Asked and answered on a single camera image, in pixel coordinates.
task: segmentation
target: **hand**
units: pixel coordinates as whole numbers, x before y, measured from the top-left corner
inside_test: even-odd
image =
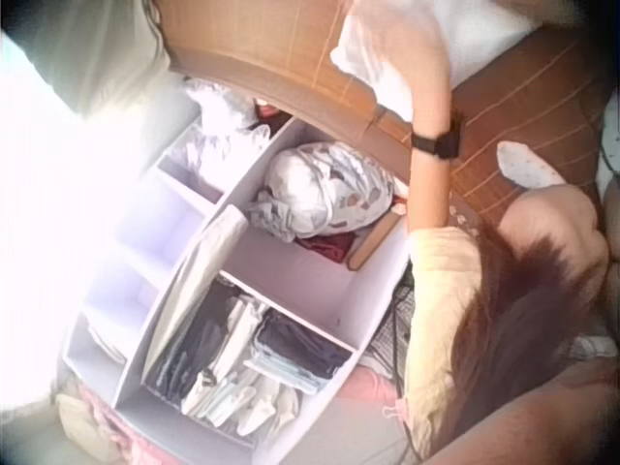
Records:
[[[414,99],[450,93],[450,61],[430,7],[401,10],[388,2],[356,0],[349,9],[370,33],[372,47],[407,81]]]

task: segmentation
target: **hair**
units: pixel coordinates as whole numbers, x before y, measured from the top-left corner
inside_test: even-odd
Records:
[[[431,455],[558,375],[590,313],[583,289],[592,271],[571,277],[550,240],[539,240],[518,257],[488,229],[480,237],[480,256],[481,286],[453,340],[453,394]]]

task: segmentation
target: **watch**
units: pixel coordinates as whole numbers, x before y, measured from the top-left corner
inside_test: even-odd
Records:
[[[433,155],[440,160],[453,160],[458,157],[460,132],[463,118],[455,113],[452,116],[449,131],[436,139],[427,139],[411,133],[411,146],[422,152]]]

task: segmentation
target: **drawer organizer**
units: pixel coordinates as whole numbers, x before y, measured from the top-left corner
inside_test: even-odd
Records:
[[[327,385],[303,395],[297,418],[272,441],[243,444],[183,416],[141,383],[142,368],[161,302],[192,240],[227,205],[245,212],[263,187],[271,158],[302,143],[330,140],[292,118],[266,149],[220,192],[178,165],[171,150],[185,144],[197,123],[145,175],[116,230],[113,250],[100,263],[65,348],[77,376],[152,443],[183,463],[237,465],[281,462],[309,430],[350,375],[388,308],[408,261],[403,225],[357,271],[250,226],[220,271],[228,281],[272,309],[352,353]],[[94,342],[97,321],[126,358],[109,358]]]

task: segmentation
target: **shirt sleeve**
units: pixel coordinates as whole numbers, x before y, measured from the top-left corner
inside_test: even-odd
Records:
[[[481,257],[476,241],[454,227],[412,232],[410,250],[416,309],[405,396],[414,443],[425,456],[452,389],[452,341],[466,306],[480,288]]]

